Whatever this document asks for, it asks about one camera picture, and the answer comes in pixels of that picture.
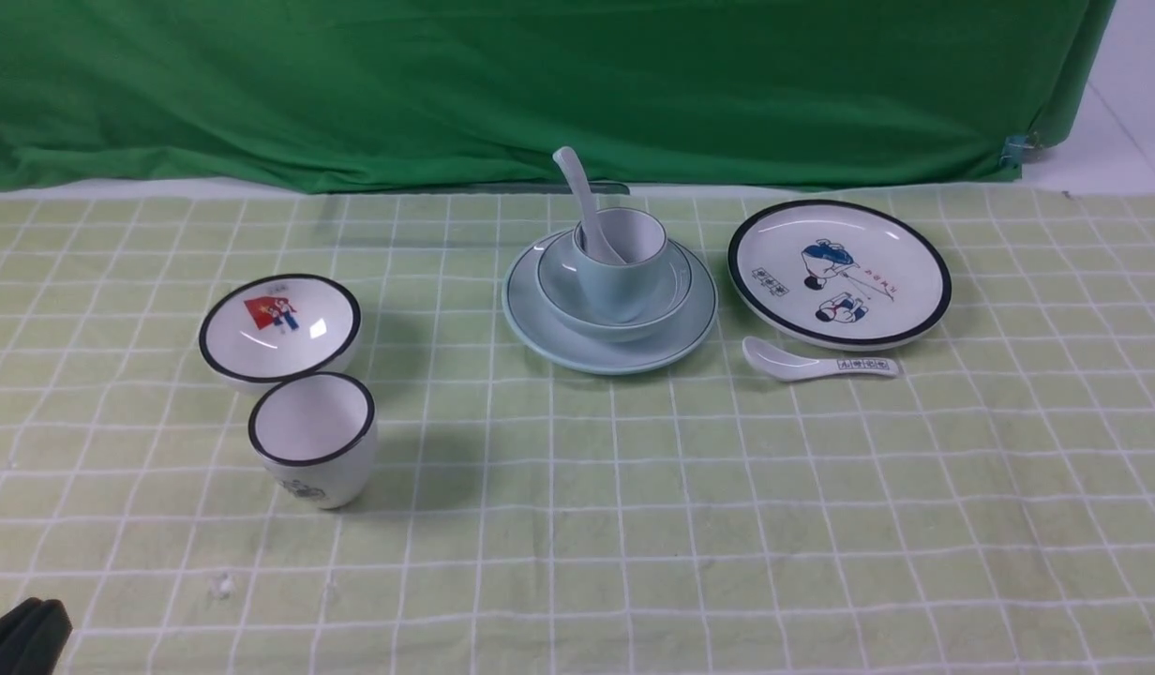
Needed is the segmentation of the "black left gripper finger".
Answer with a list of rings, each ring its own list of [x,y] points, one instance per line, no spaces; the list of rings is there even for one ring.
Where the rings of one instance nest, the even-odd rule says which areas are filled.
[[[24,599],[0,618],[0,674],[51,674],[72,629],[59,599]]]

